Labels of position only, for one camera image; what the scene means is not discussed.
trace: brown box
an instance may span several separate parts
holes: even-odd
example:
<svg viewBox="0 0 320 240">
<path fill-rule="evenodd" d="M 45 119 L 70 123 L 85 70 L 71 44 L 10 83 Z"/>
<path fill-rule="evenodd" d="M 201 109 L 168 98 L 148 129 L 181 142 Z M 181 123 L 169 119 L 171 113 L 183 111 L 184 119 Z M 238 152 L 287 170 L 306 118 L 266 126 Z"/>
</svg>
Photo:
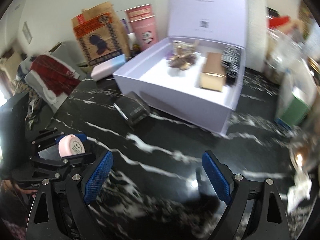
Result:
<svg viewBox="0 0 320 240">
<path fill-rule="evenodd" d="M 110 2 L 82 10 L 71 22 L 89 66 L 121 54 L 130 56 L 128 35 Z"/>
<path fill-rule="evenodd" d="M 202 88 L 222 91 L 226 83 L 226 72 L 221 65 L 220 53 L 208 53 L 207 62 L 200 74 L 200 86 Z"/>
</svg>

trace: white foam padding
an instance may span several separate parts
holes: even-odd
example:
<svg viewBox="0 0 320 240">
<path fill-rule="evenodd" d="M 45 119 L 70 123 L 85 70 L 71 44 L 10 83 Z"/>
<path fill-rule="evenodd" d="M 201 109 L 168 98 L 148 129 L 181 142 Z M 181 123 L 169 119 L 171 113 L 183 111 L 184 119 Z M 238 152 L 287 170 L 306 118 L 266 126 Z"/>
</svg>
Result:
<svg viewBox="0 0 320 240">
<path fill-rule="evenodd" d="M 158 38 L 161 41 L 168 37 L 169 0 L 155 0 L 153 10 L 156 16 Z"/>
<path fill-rule="evenodd" d="M 268 39 L 268 9 L 266 0 L 247 0 L 248 29 L 245 66 L 263 71 Z"/>
</svg>

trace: pink paper cup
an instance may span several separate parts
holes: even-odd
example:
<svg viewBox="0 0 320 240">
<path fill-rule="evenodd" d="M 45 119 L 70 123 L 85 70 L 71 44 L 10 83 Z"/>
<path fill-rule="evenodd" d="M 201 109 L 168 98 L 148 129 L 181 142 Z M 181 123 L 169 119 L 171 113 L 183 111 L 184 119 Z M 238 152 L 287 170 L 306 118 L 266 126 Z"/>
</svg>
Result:
<svg viewBox="0 0 320 240">
<path fill-rule="evenodd" d="M 151 4 L 137 6 L 128 10 L 125 10 L 129 22 L 140 20 L 153 16 Z"/>
<path fill-rule="evenodd" d="M 129 22 L 140 43 L 141 50 L 145 50 L 158 42 L 155 16 Z"/>
</svg>

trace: black marble table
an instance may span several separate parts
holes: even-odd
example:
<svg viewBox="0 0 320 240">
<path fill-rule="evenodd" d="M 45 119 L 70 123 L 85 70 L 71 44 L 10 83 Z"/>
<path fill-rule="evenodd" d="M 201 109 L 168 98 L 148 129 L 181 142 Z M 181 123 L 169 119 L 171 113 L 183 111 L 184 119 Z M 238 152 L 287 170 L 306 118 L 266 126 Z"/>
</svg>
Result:
<svg viewBox="0 0 320 240">
<path fill-rule="evenodd" d="M 297 129 L 287 131 L 273 122 L 277 93 L 276 85 L 246 70 L 227 135 L 212 134 L 156 109 L 133 130 L 112 105 L 112 98 L 121 94 L 115 80 L 86 79 L 48 127 L 84 132 L 96 154 L 113 153 L 109 177 L 89 205 L 107 239 L 207 239 L 226 205 L 202 168 L 206 150 L 233 173 L 257 181 L 273 179 L 287 206 L 294 175 L 287 147 Z M 301 233 L 317 192 L 314 185 L 312 198 L 288 215 L 291 239 Z M 251 206 L 249 202 L 235 239 L 244 233 Z"/>
</svg>

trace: purple package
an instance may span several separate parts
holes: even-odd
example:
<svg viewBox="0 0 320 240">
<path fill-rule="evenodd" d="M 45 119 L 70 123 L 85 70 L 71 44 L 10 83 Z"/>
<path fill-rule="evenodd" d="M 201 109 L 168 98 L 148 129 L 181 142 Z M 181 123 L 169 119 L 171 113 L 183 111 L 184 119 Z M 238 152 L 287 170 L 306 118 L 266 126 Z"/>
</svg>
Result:
<svg viewBox="0 0 320 240">
<path fill-rule="evenodd" d="M 128 25 L 127 25 L 127 21 L 126 21 L 125 19 L 122 19 L 121 22 L 122 22 L 125 30 L 127 31 L 127 34 L 129 34 L 130 31 L 129 31 L 129 27 L 128 27 Z"/>
</svg>

